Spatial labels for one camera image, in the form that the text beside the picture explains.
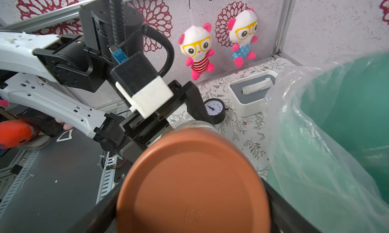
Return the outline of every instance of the floral tablecloth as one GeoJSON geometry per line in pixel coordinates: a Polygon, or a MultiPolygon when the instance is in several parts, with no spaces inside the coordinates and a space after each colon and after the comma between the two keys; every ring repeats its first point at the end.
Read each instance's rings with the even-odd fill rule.
{"type": "MultiPolygon", "coordinates": [[[[226,118],[222,123],[216,124],[216,128],[221,134],[233,141],[236,146],[242,150],[254,166],[258,175],[263,178],[266,178],[269,170],[268,157],[262,145],[263,140],[265,139],[265,134],[263,132],[265,120],[263,119],[263,114],[260,112],[245,118],[239,116],[231,103],[228,84],[232,81],[265,70],[273,70],[276,73],[279,73],[286,65],[293,64],[286,59],[279,58],[239,71],[221,79],[213,80],[198,87],[204,101],[211,98],[218,98],[224,102],[226,107],[229,107],[229,109],[226,110],[226,118]]],[[[173,123],[181,119],[193,119],[192,116],[187,113],[185,104],[179,107],[168,118],[168,121],[173,123]]]]}

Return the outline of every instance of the blue polka dot shirt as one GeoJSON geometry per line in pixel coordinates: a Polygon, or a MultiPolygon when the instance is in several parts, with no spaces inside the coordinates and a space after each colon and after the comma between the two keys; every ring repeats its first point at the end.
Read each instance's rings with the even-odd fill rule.
{"type": "Polygon", "coordinates": [[[242,57],[245,59],[247,55],[250,53],[251,50],[251,43],[249,43],[246,46],[240,46],[238,51],[232,52],[232,59],[235,60],[237,57],[242,57]]]}

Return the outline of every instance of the plush toy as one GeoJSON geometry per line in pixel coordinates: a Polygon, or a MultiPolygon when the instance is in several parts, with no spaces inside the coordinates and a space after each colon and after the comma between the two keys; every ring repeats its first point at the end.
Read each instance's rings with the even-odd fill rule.
{"type": "Polygon", "coordinates": [[[205,23],[203,27],[192,26],[178,40],[182,54],[189,56],[185,64],[192,67],[193,80],[198,80],[203,72],[215,70],[215,65],[208,60],[209,56],[215,54],[215,50],[210,49],[212,44],[210,32],[210,23],[205,23]]]}
{"type": "Polygon", "coordinates": [[[254,36],[258,28],[258,19],[254,10],[244,10],[235,18],[228,21],[228,30],[230,31],[230,40],[234,43],[232,46],[232,58],[236,66],[243,65],[243,59],[254,59],[257,54],[251,51],[251,43],[258,40],[254,36]]]}

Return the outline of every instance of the plastic bag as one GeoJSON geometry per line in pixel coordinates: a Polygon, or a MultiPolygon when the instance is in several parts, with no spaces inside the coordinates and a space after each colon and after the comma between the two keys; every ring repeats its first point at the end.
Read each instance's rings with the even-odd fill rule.
{"type": "Polygon", "coordinates": [[[389,232],[389,50],[287,66],[264,114],[267,182],[302,216],[323,233],[389,232]]]}

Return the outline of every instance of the blue connector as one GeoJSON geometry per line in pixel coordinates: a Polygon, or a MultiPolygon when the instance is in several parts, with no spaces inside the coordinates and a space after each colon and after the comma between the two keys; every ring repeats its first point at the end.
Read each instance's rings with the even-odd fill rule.
{"type": "Polygon", "coordinates": [[[116,62],[118,62],[118,64],[121,64],[123,63],[125,60],[127,60],[127,56],[126,54],[123,52],[123,50],[121,48],[119,48],[118,50],[114,51],[112,53],[112,56],[115,58],[116,62]]]}

